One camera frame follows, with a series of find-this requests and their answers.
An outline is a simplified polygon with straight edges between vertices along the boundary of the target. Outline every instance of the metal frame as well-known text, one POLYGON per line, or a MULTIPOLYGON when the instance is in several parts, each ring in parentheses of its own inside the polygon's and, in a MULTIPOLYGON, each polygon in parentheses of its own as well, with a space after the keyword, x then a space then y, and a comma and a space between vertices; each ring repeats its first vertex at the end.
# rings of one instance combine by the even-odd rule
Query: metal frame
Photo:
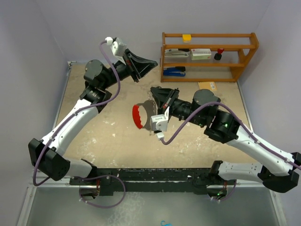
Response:
MULTIPOLYGON (((64 97, 66 87, 67 87, 67 84, 68 84, 68 80, 69 80, 70 72, 71 72, 71 69, 72 69, 72 65, 78 64, 77 62, 68 62, 68 63, 69 63, 69 70, 67 72, 67 77, 68 78, 67 78, 66 83, 64 85, 64 91, 63 91, 63 94, 62 94, 62 98, 60 100, 60 104, 59 104, 59 108, 57 110, 57 114, 55 116, 55 121, 54 121, 54 124, 53 124, 53 128, 55 128, 57 120, 58 120, 58 115, 60 113, 60 109, 61 109, 61 106, 62 106, 62 103, 63 103, 63 97, 64 97)), ((245 102, 245 99, 244 99, 243 92, 242 92, 241 85, 240 85, 239 81, 237 81, 237 85, 238 85, 238 89, 239 89, 241 99, 242 99, 242 102, 243 102, 243 105, 244 105, 244 109, 245 109, 245 112, 246 112, 246 116, 247 116, 247 120, 249 122, 250 129, 251 129, 251 131, 253 131, 250 116, 249 116, 249 113, 248 113, 248 110, 247 110, 246 102, 245 102)), ((39 180, 40 179, 42 180, 42 179, 46 178, 46 175, 41 173, 41 172, 38 172, 37 177, 38 177, 39 180)), ((60 181, 53 181, 53 180, 50 179, 50 180, 46 181, 42 185, 42 187, 69 187, 70 186, 69 182, 70 182, 70 177, 64 177, 60 181)), ((87 185, 84 185, 84 186, 73 186, 72 185, 72 187, 95 188, 95 186, 87 186, 87 185)), ((217 186, 217 185, 209 186, 209 188, 220 188, 220 187, 222 187, 222 186, 217 186)), ((263 187, 263 185, 260 184, 260 183, 257 183, 257 182, 239 181, 238 180, 237 181, 237 187, 263 187)), ((33 203, 33 199, 34 199, 36 190, 37 190, 37 188, 32 183, 30 183, 28 185, 26 196, 25 196, 25 201, 24 201, 24 204, 23 204, 23 207, 22 207, 22 211, 21 211, 17 226, 26 226, 27 225, 28 217, 29 217, 29 214, 30 214, 30 211, 31 211, 31 207, 32 207, 32 203, 33 203)), ((270 195, 271 195, 271 199, 272 199, 272 202, 273 202, 273 206, 274 206, 274 209, 275 209, 275 212, 276 212, 276 217, 278 219, 279 225, 280 226, 288 226, 287 220, 286 220, 286 217, 285 217, 285 212, 284 212, 283 207, 282 207, 280 195, 278 193, 273 192, 273 191, 270 191, 270 195)))

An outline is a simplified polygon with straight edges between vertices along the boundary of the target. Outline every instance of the floor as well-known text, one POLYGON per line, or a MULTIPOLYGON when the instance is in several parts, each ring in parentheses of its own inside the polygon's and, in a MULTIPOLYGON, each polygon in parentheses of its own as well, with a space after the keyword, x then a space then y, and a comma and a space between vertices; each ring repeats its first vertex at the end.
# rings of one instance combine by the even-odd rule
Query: floor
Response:
MULTIPOLYGON (((58 123, 73 108, 82 93, 84 72, 85 65, 72 66, 58 123)), ((201 168, 211 167, 214 160, 255 162, 233 147, 210 140, 203 134, 204 129, 193 124, 187 124, 168 146, 162 145, 149 131, 139 130, 132 120, 132 107, 148 99, 151 86, 179 88, 179 98, 187 101, 191 101, 194 92, 198 90, 196 82, 161 83, 159 77, 157 67, 139 83, 133 82, 130 77, 123 80, 120 95, 77 135, 65 157, 83 158, 99 168, 201 168)), ((219 82, 216 86, 215 95, 248 124, 237 84, 219 82)), ((114 94, 117 86, 108 90, 114 94)), ((168 132, 165 133, 166 140, 181 123, 176 118, 170 120, 168 132)))

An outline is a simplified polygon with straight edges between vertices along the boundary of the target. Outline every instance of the gray wall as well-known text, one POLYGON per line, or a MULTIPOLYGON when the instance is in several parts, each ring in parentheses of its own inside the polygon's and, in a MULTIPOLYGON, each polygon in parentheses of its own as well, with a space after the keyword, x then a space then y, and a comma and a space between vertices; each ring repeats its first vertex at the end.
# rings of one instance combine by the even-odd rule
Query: gray wall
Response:
POLYGON ((0 216, 17 223, 32 173, 28 142, 51 129, 67 62, 39 6, 2 0, 0 7, 0 216))
MULTIPOLYGON (((255 31, 260 48, 240 79, 255 132, 288 152, 301 151, 300 21, 300 0, 273 0, 255 31)), ((300 225, 300 192, 301 185, 281 195, 291 226, 300 225)))
POLYGON ((101 58, 107 36, 159 60, 162 32, 254 32, 270 0, 37 0, 68 60, 101 58))

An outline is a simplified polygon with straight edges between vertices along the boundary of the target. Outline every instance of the gray floor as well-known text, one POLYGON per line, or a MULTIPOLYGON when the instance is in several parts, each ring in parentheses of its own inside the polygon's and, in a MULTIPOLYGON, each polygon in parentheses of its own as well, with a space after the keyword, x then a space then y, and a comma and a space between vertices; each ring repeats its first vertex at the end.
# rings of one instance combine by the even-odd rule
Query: gray floor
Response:
MULTIPOLYGON (((36 191, 28 226, 278 226, 268 189, 238 188, 228 200, 217 203, 191 193, 127 193, 113 209, 98 209, 79 202, 78 188, 36 191)), ((110 205, 121 198, 97 197, 110 205)))

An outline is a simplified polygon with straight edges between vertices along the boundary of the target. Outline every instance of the yellow sponge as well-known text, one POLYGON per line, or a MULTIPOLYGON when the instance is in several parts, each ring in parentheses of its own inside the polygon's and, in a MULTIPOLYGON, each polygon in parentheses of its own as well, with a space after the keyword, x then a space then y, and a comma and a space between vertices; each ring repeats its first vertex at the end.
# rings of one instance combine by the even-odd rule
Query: yellow sponge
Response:
POLYGON ((183 42, 189 43, 191 41, 191 34, 183 34, 182 38, 183 38, 183 42))

